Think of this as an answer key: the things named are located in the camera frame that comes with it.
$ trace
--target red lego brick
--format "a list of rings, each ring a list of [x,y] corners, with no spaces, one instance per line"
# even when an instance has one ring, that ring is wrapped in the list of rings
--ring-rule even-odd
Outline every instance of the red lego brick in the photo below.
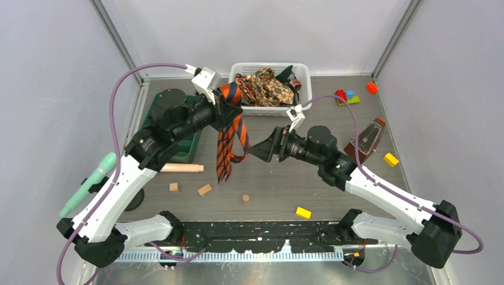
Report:
[[[376,85],[374,85],[374,83],[372,83],[372,82],[369,82],[366,85],[366,88],[367,88],[367,91],[369,91],[369,93],[371,93],[372,95],[375,95],[376,92],[378,92],[378,87],[376,87]]]
[[[347,95],[345,94],[345,90],[338,90],[338,91],[336,91],[335,94],[336,94],[336,96],[339,96],[339,97],[343,98],[345,101],[347,101]]]

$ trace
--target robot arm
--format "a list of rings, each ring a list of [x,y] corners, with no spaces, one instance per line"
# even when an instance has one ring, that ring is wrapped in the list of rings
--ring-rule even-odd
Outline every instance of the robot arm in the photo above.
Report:
[[[343,241],[355,242],[357,239],[367,238],[382,240],[410,249],[417,258],[432,267],[444,267],[462,231],[421,211],[420,207],[427,207],[458,221],[455,206],[446,201],[436,205],[411,195],[363,166],[363,170],[376,181],[368,180],[357,167],[355,159],[338,150],[337,140],[327,127],[314,126],[308,130],[307,137],[301,137],[295,129],[300,124],[299,120],[304,119],[304,115],[295,107],[289,108],[287,114],[293,122],[298,123],[276,127],[269,138],[249,148],[252,155],[270,162],[275,154],[279,162],[293,157],[318,166],[318,175],[328,185],[362,197],[397,218],[394,220],[374,217],[351,209],[338,224],[338,234]],[[397,195],[385,191],[378,183],[386,185]],[[419,203],[420,207],[413,207],[398,196],[407,197]]]
[[[221,131],[241,114],[241,108],[227,103],[216,88],[219,74],[208,68],[195,72],[193,84],[199,94],[196,102],[188,104],[185,93],[178,89],[161,92],[151,108],[152,123],[136,132],[126,146],[121,157],[121,173],[113,190],[72,240],[82,259],[102,268],[116,260],[125,249],[153,240],[175,243],[182,236],[182,223],[168,211],[147,220],[116,221],[138,191],[176,155],[178,142],[208,125]],[[103,199],[111,183],[109,179],[74,218],[59,221],[57,228],[65,238],[70,237],[93,206]]]

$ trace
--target small wooden cube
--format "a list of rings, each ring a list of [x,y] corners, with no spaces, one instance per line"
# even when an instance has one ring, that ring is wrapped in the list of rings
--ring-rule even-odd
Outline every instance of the small wooden cube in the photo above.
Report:
[[[170,192],[178,192],[178,183],[170,183]]]
[[[298,207],[298,209],[296,210],[296,216],[309,220],[311,217],[311,212],[301,207]]]
[[[396,166],[399,163],[399,160],[395,158],[395,156],[392,155],[392,153],[387,153],[383,160],[388,163],[391,167]]]
[[[241,199],[243,200],[243,204],[245,205],[248,205],[248,203],[250,202],[250,197],[247,194],[243,195]]]
[[[198,193],[200,194],[201,197],[205,196],[206,194],[208,194],[208,192],[210,192],[212,190],[212,187],[210,186],[210,184],[207,184],[203,187],[201,187],[199,190],[198,190]]]

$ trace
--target beige cylinder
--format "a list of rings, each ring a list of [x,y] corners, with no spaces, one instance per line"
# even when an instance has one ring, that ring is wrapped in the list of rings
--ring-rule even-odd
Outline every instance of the beige cylinder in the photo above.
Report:
[[[243,204],[245,205],[248,205],[248,203],[250,202],[250,197],[247,194],[243,195],[241,199],[243,200]]]
[[[203,172],[204,165],[185,164],[185,163],[167,163],[160,172]]]

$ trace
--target metal frame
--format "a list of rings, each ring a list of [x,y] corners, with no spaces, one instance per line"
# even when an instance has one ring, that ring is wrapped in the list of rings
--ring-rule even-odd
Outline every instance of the metal frame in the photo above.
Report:
[[[253,254],[248,251],[243,254],[237,252],[205,252],[192,260],[194,263],[223,263],[223,262],[317,262],[317,261],[343,261],[344,252],[346,249],[344,247],[333,246],[333,252],[302,252],[299,254],[293,254],[291,252],[291,247],[286,243],[282,249],[278,252],[265,252],[262,254]],[[169,249],[166,247],[162,248],[166,251],[181,251],[184,253],[184,257],[192,257],[196,253],[188,252],[185,249],[180,250],[177,246],[172,246]],[[114,262],[159,262],[164,260],[161,253],[153,247],[136,247],[124,251],[121,256]]]
[[[133,69],[136,67],[135,62],[133,61],[133,58],[131,57],[128,49],[126,48],[126,45],[124,44],[121,35],[119,35],[119,32],[117,31],[117,28],[115,27],[114,23],[112,22],[112,19],[110,18],[109,13],[105,9],[105,6],[102,3],[102,0],[89,0],[91,5],[93,5],[94,10],[96,11],[96,14],[100,18],[100,20],[103,23],[103,26],[107,33],[110,35],[112,41],[114,42],[114,45],[117,47],[119,54],[121,55],[122,59],[128,66],[128,69]],[[142,77],[140,76],[139,73],[135,72],[134,74],[135,79],[137,80],[138,83],[142,83]]]
[[[378,60],[378,64],[376,65],[373,73],[371,73],[371,78],[373,79],[374,82],[376,82],[376,79],[378,78],[380,72],[382,71],[383,67],[388,61],[390,54],[392,53],[395,46],[399,42],[401,36],[404,34],[404,31],[406,31],[406,29],[408,28],[411,19],[413,19],[413,16],[415,16],[418,7],[423,3],[423,1],[424,0],[411,0],[411,2],[409,3],[408,8],[406,8],[406,11],[402,15],[402,18],[394,31],[394,34],[390,38],[387,47],[385,48],[382,56]]]
[[[374,79],[373,79],[373,81],[379,89],[380,88],[379,83],[376,82]],[[380,92],[381,91],[378,91],[378,93],[376,93],[376,96],[378,97],[378,100],[380,101],[380,107],[382,108],[383,115],[385,116],[385,118],[388,118],[389,112],[387,111],[387,107],[385,106],[385,102],[383,101],[383,96],[380,95]],[[397,143],[395,142],[394,130],[392,129],[390,124],[387,125],[387,128],[389,129],[389,134],[392,139],[392,146],[393,146],[395,153],[398,154],[399,157],[402,157],[402,153],[399,152],[399,149],[397,148]],[[402,178],[406,184],[405,190],[406,190],[406,192],[411,193],[411,187],[410,187],[410,184],[408,183],[408,178],[407,178],[409,175],[406,175],[406,169],[403,167],[402,162],[399,162],[399,168],[401,168]]]
[[[140,125],[142,124],[143,117],[143,109],[145,106],[145,101],[147,100],[147,92],[149,90],[150,78],[144,77],[143,83],[138,90],[137,97],[135,98],[135,102],[133,104],[133,109],[130,114],[130,123],[128,124],[128,129],[126,130],[126,136],[123,140],[123,147],[125,147],[130,141],[131,137],[140,129]]]
[[[445,267],[442,269],[437,269],[431,267],[432,276],[434,277],[434,281],[439,285],[453,285],[456,283],[455,279],[451,277],[449,272],[451,271],[451,263],[447,262]]]

